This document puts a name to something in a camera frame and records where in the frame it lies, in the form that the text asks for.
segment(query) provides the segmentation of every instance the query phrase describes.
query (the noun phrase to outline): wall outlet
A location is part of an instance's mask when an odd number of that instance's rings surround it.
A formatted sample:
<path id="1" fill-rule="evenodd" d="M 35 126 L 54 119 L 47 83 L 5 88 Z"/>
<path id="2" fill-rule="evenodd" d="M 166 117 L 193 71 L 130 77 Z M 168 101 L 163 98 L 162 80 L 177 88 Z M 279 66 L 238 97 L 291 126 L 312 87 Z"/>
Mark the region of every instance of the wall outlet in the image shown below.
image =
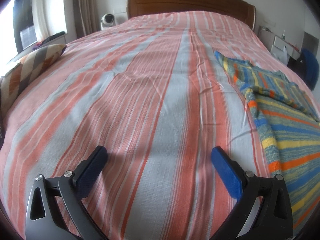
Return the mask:
<path id="1" fill-rule="evenodd" d="M 264 21 L 265 23 L 268 23 L 268 25 L 270 25 L 270 26 L 276 27 L 276 22 L 273 22 L 273 21 L 271 21 L 271 20 L 268 19 L 268 18 L 264 18 L 263 21 Z"/>

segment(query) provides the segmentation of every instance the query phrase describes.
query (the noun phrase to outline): silver screw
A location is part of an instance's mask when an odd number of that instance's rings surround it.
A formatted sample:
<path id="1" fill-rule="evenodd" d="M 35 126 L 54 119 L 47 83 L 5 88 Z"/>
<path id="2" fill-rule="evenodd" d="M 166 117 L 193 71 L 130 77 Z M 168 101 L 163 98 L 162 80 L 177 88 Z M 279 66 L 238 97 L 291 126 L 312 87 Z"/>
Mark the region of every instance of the silver screw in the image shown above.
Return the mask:
<path id="1" fill-rule="evenodd" d="M 245 175 L 246 175 L 247 177 L 249 177 L 249 178 L 252 178 L 252 177 L 254 176 L 254 173 L 253 173 L 253 171 L 246 171 L 246 172 L 245 172 Z"/>
<path id="2" fill-rule="evenodd" d="M 39 175 L 37 175 L 37 176 L 36 176 L 36 180 L 38 180 L 38 181 L 39 181 L 39 180 L 41 180 L 41 179 L 42 179 L 42 177 L 43 177 L 43 176 L 42 176 L 41 174 L 39 174 Z"/>
<path id="3" fill-rule="evenodd" d="M 282 177 L 281 174 L 277 174 L 277 175 L 276 175 L 276 178 L 277 178 L 277 180 L 283 180 L 283 177 Z"/>
<path id="4" fill-rule="evenodd" d="M 72 176 L 72 171 L 66 171 L 65 173 L 64 173 L 64 176 L 65 177 L 67 177 L 67 178 L 69 178 L 69 177 L 71 177 Z"/>

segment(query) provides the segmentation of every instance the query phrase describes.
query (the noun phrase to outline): white curtain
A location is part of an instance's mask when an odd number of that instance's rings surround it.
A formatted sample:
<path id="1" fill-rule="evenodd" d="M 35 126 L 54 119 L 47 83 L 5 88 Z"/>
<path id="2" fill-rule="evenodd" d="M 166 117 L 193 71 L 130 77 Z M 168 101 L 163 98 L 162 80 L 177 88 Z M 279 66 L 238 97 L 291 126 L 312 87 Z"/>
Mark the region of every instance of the white curtain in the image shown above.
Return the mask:
<path id="1" fill-rule="evenodd" d="M 44 41 L 50 36 L 44 12 L 44 3 L 44 0 L 32 0 L 32 17 L 38 42 Z"/>
<path id="2" fill-rule="evenodd" d="M 97 6 L 95 0 L 78 0 L 80 17 L 84 35 L 89 35 L 99 30 Z"/>

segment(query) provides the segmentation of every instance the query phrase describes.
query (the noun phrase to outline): pillow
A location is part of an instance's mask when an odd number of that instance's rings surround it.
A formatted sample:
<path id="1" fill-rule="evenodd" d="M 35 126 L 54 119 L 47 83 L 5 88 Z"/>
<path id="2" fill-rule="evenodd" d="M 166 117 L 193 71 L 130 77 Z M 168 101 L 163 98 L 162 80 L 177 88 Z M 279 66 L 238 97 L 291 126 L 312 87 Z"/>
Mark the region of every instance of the pillow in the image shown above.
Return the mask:
<path id="1" fill-rule="evenodd" d="M 66 44 L 49 45 L 22 57 L 19 63 L 0 79 L 1 117 L 5 118 L 8 110 L 18 95 L 41 73 L 49 68 L 62 55 Z"/>

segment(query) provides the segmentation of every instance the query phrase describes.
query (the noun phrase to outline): brown curtain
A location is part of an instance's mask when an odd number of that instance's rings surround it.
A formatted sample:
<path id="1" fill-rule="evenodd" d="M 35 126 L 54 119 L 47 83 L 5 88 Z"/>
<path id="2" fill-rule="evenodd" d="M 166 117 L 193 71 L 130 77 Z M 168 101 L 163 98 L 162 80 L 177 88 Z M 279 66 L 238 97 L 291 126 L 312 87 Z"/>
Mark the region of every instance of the brown curtain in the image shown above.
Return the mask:
<path id="1" fill-rule="evenodd" d="M 96 0 L 74 0 L 74 14 L 78 38 L 99 30 Z"/>

